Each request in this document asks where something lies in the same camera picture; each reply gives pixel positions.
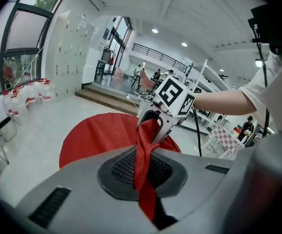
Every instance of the white pole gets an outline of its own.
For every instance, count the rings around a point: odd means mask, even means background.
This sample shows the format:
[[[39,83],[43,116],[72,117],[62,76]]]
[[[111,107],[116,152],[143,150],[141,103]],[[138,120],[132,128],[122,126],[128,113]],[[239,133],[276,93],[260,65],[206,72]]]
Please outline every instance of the white pole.
[[[193,92],[195,91],[195,89],[197,88],[197,86],[198,86],[198,84],[199,84],[201,78],[203,77],[203,72],[204,72],[205,67],[207,66],[207,62],[208,62],[208,60],[206,59],[205,62],[204,62],[203,68],[201,69],[200,76],[199,76],[199,78],[196,80],[195,86],[194,86],[194,88],[193,88],[193,90],[192,90]]]

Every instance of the ceiling light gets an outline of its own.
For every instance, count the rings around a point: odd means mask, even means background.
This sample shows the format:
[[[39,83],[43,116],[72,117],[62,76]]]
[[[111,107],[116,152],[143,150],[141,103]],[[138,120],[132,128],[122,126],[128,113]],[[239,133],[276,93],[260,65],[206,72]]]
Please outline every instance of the ceiling light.
[[[262,60],[256,59],[255,64],[256,64],[256,67],[261,68],[262,67]]]

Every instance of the human arm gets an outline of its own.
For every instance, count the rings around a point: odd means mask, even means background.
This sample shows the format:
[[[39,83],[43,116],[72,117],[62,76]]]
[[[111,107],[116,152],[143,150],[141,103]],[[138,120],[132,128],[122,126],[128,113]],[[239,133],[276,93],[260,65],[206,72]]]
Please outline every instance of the human arm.
[[[194,107],[223,115],[247,115],[256,111],[241,90],[196,94]]]

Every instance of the checkered tablecloth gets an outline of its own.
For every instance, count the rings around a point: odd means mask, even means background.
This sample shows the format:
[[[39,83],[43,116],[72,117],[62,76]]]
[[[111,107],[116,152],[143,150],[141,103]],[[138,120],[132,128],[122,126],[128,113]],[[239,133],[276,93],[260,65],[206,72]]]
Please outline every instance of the checkered tablecloth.
[[[235,159],[239,150],[245,148],[237,138],[231,136],[231,134],[221,126],[215,128],[209,135],[210,137],[216,137],[226,150],[220,158]]]

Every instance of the red cloth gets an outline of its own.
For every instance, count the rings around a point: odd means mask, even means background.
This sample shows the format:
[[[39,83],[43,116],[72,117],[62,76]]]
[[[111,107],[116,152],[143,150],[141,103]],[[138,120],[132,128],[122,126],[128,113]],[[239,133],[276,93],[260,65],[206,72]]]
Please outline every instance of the red cloth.
[[[150,164],[150,153],[157,147],[181,152],[171,137],[160,144],[151,141],[159,125],[156,120],[148,120],[139,126],[138,118],[126,114],[101,114],[83,120],[66,137],[60,153],[60,168],[90,156],[117,148],[137,145],[134,167],[134,184],[140,192],[139,206],[146,216],[153,220],[156,192],[146,178]]]

